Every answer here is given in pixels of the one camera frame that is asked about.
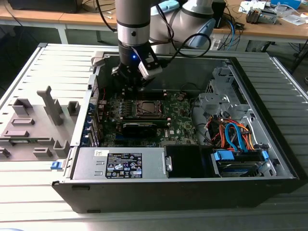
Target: orange wire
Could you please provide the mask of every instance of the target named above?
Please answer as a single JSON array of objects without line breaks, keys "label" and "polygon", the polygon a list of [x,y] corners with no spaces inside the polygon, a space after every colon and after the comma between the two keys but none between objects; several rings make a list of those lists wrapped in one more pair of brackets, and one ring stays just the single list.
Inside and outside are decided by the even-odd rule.
[{"label": "orange wire", "polygon": [[223,137],[223,133],[222,133],[222,129],[221,129],[221,124],[219,125],[219,134],[220,134],[220,140],[221,140],[221,145],[220,147],[223,148],[224,146],[224,137]]},{"label": "orange wire", "polygon": [[249,134],[249,142],[250,142],[252,150],[255,150],[255,148],[254,148],[254,146],[252,145],[252,142],[251,142],[251,134]]},{"label": "orange wire", "polygon": [[248,149],[248,150],[250,150],[250,146],[249,146],[249,144],[248,144],[248,141],[247,141],[246,137],[245,137],[244,135],[243,135],[242,137],[243,137],[243,138],[244,138],[244,140],[245,140],[245,143],[246,143],[247,149]]}]

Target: wooden table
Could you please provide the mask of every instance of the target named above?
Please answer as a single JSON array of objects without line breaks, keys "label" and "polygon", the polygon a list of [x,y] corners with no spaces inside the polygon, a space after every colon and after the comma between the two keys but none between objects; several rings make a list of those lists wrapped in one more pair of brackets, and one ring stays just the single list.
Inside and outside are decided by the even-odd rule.
[{"label": "wooden table", "polygon": [[[14,21],[7,9],[14,17],[24,26],[37,27],[52,27],[59,31],[61,42],[67,44],[66,29],[81,29],[81,30],[109,30],[103,23],[99,13],[90,13],[85,10],[80,10],[79,13],[59,13],[59,12],[40,12],[40,11],[15,11],[7,3],[7,0],[0,0],[0,25],[15,25],[19,24]],[[110,0],[101,0],[103,4],[113,2]],[[278,19],[275,25],[271,24],[248,24],[246,23],[246,14],[238,13],[238,8],[241,0],[227,0],[231,15],[236,18],[237,22],[245,24],[244,31],[241,35],[241,40],[260,40],[260,41],[276,41],[276,42],[293,42],[305,43],[308,38],[308,25],[303,24],[295,26],[282,19]],[[114,6],[103,6],[103,10],[109,10]],[[300,7],[299,10],[307,10],[308,7]],[[116,14],[112,11],[112,19],[106,19],[111,26],[116,26]],[[214,36],[225,37],[230,33],[227,25],[219,29],[214,29]]]},{"label": "wooden table", "polygon": [[[250,24],[246,22],[246,14],[239,13],[239,4],[241,0],[227,0],[231,15],[237,22],[245,24],[243,37],[249,40],[262,41],[282,41],[282,42],[305,42],[308,39],[308,24],[295,26],[281,18],[278,18],[276,24]],[[308,7],[301,5],[299,11],[307,11]],[[215,29],[214,33],[230,33],[227,25],[220,29]]]},{"label": "wooden table", "polygon": [[[103,2],[103,4],[108,4],[114,1],[100,0],[100,2]],[[110,6],[102,7],[103,11],[109,9]],[[112,11],[112,14],[109,16],[112,16],[112,19],[107,18],[107,22],[112,26],[116,26],[115,11]],[[23,26],[56,28],[63,44],[68,44],[65,32],[66,29],[96,31],[109,30],[102,21],[99,13],[90,13],[83,9],[81,9],[77,14],[13,10],[7,0],[0,0],[0,25],[19,26],[20,24],[14,18],[17,19]]]}]

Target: aluminum profile table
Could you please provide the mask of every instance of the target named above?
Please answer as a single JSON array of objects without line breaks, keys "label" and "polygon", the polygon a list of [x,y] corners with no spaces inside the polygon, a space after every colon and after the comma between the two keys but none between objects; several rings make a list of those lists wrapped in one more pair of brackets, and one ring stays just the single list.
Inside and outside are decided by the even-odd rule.
[{"label": "aluminum profile table", "polygon": [[[13,99],[43,84],[60,104],[79,101],[92,73],[94,51],[115,47],[48,44],[38,47],[0,100],[0,132],[10,120]],[[308,172],[308,96],[277,59],[266,53],[228,52],[238,59],[264,104]],[[209,52],[208,56],[226,56]],[[0,162],[0,228],[22,230],[307,230],[308,186],[280,194],[252,209],[215,209],[146,213],[77,214],[50,186],[63,174],[51,161]]]}]

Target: power supply label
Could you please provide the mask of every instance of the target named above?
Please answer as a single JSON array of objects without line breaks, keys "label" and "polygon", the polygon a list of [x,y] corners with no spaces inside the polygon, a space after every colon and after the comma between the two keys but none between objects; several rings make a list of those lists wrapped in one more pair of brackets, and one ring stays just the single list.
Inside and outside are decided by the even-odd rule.
[{"label": "power supply label", "polygon": [[142,154],[109,153],[106,164],[106,178],[142,178]]}]

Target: red wire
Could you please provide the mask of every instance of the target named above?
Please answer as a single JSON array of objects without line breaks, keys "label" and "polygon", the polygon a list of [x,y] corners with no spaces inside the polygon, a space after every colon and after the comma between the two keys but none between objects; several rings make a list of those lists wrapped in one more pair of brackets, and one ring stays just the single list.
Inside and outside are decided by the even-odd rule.
[{"label": "red wire", "polygon": [[244,135],[243,135],[243,138],[244,138],[244,140],[245,140],[245,143],[246,143],[247,149],[248,149],[248,150],[250,150],[250,146],[248,145],[248,141],[247,141],[247,139],[245,138],[245,136],[244,136]]},{"label": "red wire", "polygon": [[219,133],[216,134],[216,136],[212,139],[212,141],[219,135]]}]

